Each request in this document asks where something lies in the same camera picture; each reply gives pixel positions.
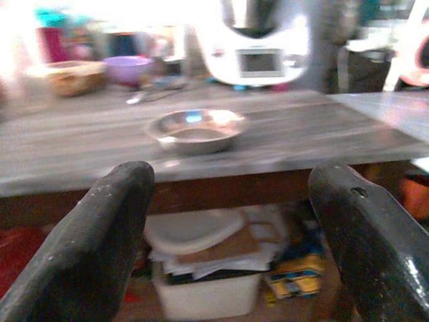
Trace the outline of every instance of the wooden table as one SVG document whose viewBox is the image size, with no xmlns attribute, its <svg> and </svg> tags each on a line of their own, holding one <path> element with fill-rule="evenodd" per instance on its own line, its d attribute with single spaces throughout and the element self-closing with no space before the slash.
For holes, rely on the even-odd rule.
<svg viewBox="0 0 429 322">
<path fill-rule="evenodd" d="M 2 228 L 57 222 L 98 178 L 130 160 L 155 169 L 156 214 L 299 201 L 308 196 L 310 170 L 329 160 L 394 187 L 406 160 L 429 155 L 429 144 L 312 91 L 198 85 L 133 106 L 125 96 L 38 97 L 37 113 L 0 125 Z M 201 107 L 244 113 L 251 129 L 225 152 L 193 157 L 163 151 L 144 133 L 156 115 Z M 336 291 L 320 302 L 321 317 L 332 312 Z"/>
</svg>

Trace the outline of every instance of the floor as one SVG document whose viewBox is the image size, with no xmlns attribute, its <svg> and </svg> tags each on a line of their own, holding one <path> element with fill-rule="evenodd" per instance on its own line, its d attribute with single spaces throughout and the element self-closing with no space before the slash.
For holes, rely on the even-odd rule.
<svg viewBox="0 0 429 322">
<path fill-rule="evenodd" d="M 131 281 L 130 289 L 144 301 L 124 303 L 113 322 L 165 321 L 162 307 L 151 282 Z M 316 298 L 286 299 L 268 307 L 262 292 L 255 305 L 255 310 L 248 315 L 211 320 L 213 322 L 301 322 L 308 321 L 312 304 Z"/>
</svg>

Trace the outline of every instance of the white plastic bin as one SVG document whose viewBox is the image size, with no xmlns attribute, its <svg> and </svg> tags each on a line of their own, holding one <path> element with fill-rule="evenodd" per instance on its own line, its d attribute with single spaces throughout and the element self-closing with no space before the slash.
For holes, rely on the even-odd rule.
<svg viewBox="0 0 429 322">
<path fill-rule="evenodd" d="M 248 314 L 255 306 L 261 274 L 196 282 L 166 284 L 162 265 L 154 263 L 153 283 L 166 319 L 201 320 Z"/>
</svg>

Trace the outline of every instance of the orange object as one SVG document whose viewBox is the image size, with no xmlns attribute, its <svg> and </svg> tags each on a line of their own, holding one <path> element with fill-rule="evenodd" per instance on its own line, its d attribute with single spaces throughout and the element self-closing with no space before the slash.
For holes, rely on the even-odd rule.
<svg viewBox="0 0 429 322">
<path fill-rule="evenodd" d="M 412 180 L 402 181 L 404 208 L 417 221 L 429 218 L 429 187 Z"/>
</svg>

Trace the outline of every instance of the white lid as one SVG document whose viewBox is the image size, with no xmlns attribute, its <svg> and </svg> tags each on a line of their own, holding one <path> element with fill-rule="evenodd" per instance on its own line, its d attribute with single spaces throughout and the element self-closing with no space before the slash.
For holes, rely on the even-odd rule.
<svg viewBox="0 0 429 322">
<path fill-rule="evenodd" d="M 215 209 L 148 216 L 144 235 L 162 253 L 185 255 L 221 243 L 245 224 L 240 212 Z"/>
</svg>

